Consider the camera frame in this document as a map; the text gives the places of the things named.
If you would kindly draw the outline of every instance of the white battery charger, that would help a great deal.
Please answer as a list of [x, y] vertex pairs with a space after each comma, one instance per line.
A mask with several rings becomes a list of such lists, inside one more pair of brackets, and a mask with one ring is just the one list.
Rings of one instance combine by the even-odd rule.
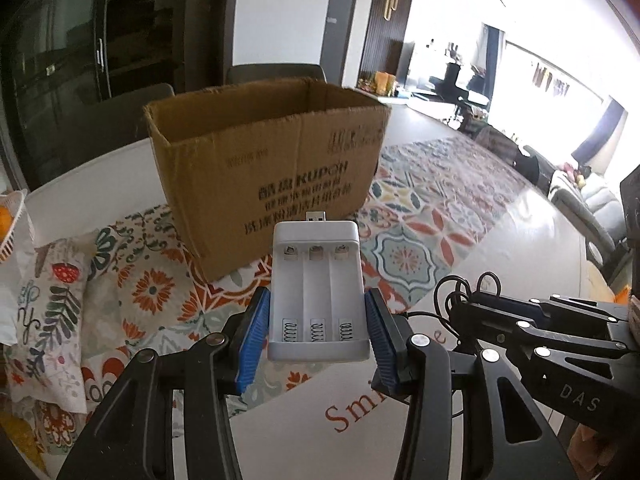
[[369, 358], [358, 227], [308, 212], [273, 231], [267, 358], [346, 362]]

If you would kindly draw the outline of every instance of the patterned tablecloth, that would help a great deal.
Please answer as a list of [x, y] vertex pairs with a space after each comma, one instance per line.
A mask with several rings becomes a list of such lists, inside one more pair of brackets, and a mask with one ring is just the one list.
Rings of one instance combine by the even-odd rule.
[[[391, 310], [409, 310], [470, 253], [525, 185], [462, 136], [385, 148], [366, 202], [354, 216], [365, 286], [379, 288]], [[244, 310], [256, 287], [269, 285], [271, 256], [206, 283], [178, 238], [170, 209], [159, 205], [101, 229], [92, 275], [94, 280], [112, 277], [120, 308], [105, 308], [82, 322], [81, 336], [89, 341], [82, 354], [89, 415], [39, 401], [16, 407], [34, 427], [43, 453], [68, 453], [135, 352], [187, 349]], [[228, 399], [229, 412], [233, 416], [267, 402], [326, 366], [268, 362], [263, 354], [255, 383], [241, 398]], [[180, 392], [174, 408], [178, 436]]]

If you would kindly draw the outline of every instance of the glass door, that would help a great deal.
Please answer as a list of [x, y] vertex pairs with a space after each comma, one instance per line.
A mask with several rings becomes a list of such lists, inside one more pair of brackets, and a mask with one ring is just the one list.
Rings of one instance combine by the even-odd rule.
[[27, 0], [1, 47], [4, 106], [30, 189], [72, 168], [63, 117], [110, 97], [100, 7], [104, 15], [98, 0]]

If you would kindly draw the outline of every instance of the metal spring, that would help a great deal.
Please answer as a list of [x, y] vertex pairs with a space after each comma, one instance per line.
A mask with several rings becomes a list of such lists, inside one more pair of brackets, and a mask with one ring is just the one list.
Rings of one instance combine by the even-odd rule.
[[340, 341], [351, 339], [353, 339], [353, 323], [348, 321], [340, 323]]
[[311, 341], [324, 341], [324, 323], [317, 322], [311, 324]]
[[298, 324], [284, 322], [282, 324], [282, 340], [285, 343], [295, 343], [298, 341]]

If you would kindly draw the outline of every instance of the gray door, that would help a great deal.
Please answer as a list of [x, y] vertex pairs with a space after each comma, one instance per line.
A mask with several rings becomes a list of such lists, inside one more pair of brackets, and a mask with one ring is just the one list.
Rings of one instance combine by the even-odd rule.
[[341, 84], [356, 0], [329, 0], [320, 65], [329, 83]]

